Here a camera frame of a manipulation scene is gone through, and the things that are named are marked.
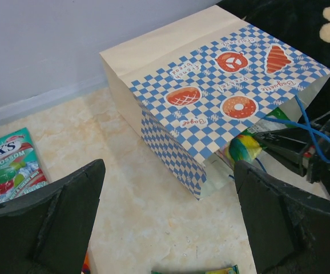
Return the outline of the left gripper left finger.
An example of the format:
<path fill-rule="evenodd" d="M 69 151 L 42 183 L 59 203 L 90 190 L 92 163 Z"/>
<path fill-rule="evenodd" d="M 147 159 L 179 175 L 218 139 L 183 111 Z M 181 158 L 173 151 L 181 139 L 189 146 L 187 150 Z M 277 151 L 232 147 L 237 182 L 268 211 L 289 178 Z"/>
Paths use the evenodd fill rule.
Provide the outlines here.
<path fill-rule="evenodd" d="M 0 273 L 80 273 L 106 168 L 96 159 L 0 203 Z"/>

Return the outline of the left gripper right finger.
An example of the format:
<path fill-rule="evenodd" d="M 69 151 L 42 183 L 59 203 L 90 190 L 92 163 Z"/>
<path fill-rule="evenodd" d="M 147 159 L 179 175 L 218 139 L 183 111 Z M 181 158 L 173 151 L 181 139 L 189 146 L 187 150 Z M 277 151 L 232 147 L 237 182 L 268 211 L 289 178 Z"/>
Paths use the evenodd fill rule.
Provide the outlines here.
<path fill-rule="evenodd" d="M 330 200 L 243 160 L 234 177 L 257 273 L 330 273 Z"/>

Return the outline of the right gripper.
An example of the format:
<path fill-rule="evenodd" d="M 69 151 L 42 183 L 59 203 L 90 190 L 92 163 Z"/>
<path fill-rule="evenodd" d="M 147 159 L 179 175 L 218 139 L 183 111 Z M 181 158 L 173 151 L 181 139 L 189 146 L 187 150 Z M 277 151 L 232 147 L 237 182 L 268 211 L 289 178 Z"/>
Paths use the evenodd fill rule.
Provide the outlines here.
<path fill-rule="evenodd" d="M 254 139 L 266 153 L 295 174 L 304 177 L 310 183 L 321 183 L 330 196 L 330 114 L 312 123 L 322 136 L 316 135 L 318 148 L 322 155 L 314 151 L 303 166 L 303 155 L 312 145 L 310 136 L 301 128 L 259 132 Z"/>

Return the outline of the green lemon candy bag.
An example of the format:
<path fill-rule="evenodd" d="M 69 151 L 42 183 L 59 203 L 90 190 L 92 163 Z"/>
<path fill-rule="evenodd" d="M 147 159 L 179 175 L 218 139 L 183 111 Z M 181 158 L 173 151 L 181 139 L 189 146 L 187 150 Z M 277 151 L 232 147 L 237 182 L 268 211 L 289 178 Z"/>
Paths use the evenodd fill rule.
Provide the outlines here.
<path fill-rule="evenodd" d="M 151 273 L 157 274 L 240 274 L 238 265 L 228 265 L 223 267 L 203 267 L 203 268 L 154 268 Z"/>
<path fill-rule="evenodd" d="M 233 138 L 227 145 L 216 151 L 217 156 L 222 158 L 227 165 L 234 168 L 235 162 L 245 160 L 252 163 L 266 146 L 255 139 L 255 135 L 261 132 L 283 130 L 288 125 L 271 122 L 265 119 L 259 120 L 252 127 L 244 130 Z"/>

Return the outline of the checkered paper bag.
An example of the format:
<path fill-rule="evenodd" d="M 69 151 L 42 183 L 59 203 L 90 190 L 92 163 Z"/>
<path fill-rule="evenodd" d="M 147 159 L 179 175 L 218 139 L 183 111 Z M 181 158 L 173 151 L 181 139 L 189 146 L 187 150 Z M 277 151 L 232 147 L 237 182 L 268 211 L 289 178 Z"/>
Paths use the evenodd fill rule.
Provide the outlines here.
<path fill-rule="evenodd" d="M 119 113 L 197 199 L 228 180 L 218 150 L 295 96 L 310 103 L 330 77 L 216 5 L 100 55 Z"/>

